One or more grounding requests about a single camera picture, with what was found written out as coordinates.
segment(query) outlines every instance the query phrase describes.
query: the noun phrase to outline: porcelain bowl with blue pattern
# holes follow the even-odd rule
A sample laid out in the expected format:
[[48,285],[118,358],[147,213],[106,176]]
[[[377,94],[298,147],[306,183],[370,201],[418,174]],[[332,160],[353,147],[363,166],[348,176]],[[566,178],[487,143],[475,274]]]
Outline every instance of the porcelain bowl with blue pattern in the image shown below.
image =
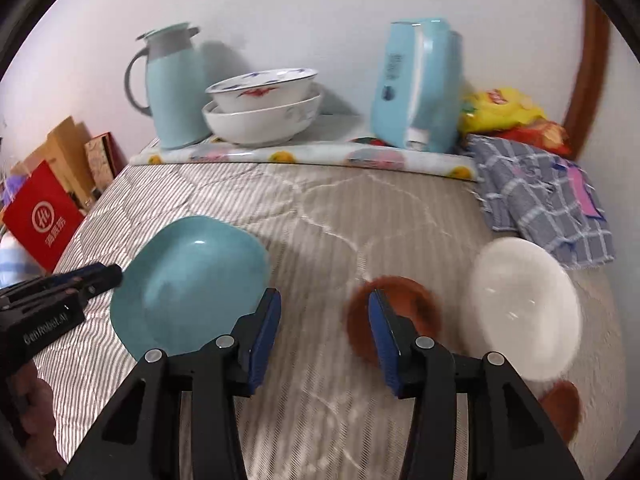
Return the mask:
[[312,68],[277,68],[220,81],[206,92],[225,114],[290,105],[305,99],[318,75]]

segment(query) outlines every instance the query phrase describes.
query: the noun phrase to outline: red bag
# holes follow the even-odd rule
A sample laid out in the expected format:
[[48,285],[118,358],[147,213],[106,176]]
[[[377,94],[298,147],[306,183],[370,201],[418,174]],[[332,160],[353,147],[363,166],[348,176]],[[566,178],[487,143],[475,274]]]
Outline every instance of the red bag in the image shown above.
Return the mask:
[[515,140],[523,144],[535,146],[541,150],[560,156],[571,155],[566,143],[566,131],[560,124],[540,119],[526,126],[516,126],[506,132],[496,132],[492,137]]
[[4,211],[4,224],[45,270],[53,272],[84,217],[42,162]]

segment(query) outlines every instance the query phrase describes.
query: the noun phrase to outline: thermos handle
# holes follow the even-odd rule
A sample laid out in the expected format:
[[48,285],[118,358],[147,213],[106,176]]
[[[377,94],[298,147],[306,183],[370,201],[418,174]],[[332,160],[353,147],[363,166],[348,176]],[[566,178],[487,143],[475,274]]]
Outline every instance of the thermos handle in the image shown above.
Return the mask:
[[137,53],[131,61],[129,61],[129,65],[127,66],[127,69],[124,71],[124,93],[127,96],[127,100],[129,101],[129,103],[131,103],[131,106],[133,106],[141,114],[145,114],[151,117],[151,108],[149,108],[148,106],[147,107],[140,106],[136,102],[136,100],[133,98],[133,94],[131,92],[131,84],[130,84],[131,69],[133,67],[133,64],[136,62],[136,60],[139,57],[148,56],[148,54],[149,54],[149,49],[145,47],[139,53]]

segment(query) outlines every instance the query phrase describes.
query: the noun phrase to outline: light blue plate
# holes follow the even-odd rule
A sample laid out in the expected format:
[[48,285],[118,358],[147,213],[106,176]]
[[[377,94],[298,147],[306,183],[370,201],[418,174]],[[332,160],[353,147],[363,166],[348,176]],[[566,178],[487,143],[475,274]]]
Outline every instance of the light blue plate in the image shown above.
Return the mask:
[[207,216],[163,228],[124,271],[111,324],[138,361],[147,350],[199,350],[258,306],[269,257],[249,233]]

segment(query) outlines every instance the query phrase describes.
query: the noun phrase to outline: yellow snack bag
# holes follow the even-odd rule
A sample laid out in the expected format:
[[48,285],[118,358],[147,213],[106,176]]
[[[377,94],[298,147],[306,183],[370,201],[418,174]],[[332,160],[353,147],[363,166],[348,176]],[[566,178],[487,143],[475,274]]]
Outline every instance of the yellow snack bag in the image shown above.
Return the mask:
[[458,129],[463,134],[508,130],[546,119],[545,111],[515,88],[477,92],[465,98]]

